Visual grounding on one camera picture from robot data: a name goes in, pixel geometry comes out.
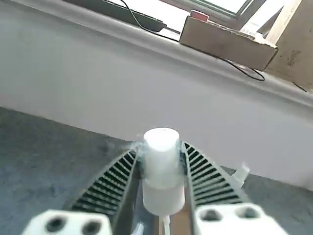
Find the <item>window sill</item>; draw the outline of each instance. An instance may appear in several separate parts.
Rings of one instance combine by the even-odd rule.
[[[219,76],[235,80],[242,85],[251,86],[267,93],[287,98],[294,102],[313,107],[313,96],[303,92],[292,83],[281,81],[264,73],[266,80],[258,82],[235,70],[231,65],[212,56],[203,54],[177,42],[158,37],[140,28],[88,11],[61,0],[5,0],[8,3],[40,10],[50,15],[83,25],[93,30],[111,35],[131,44],[161,53],[183,61]]]

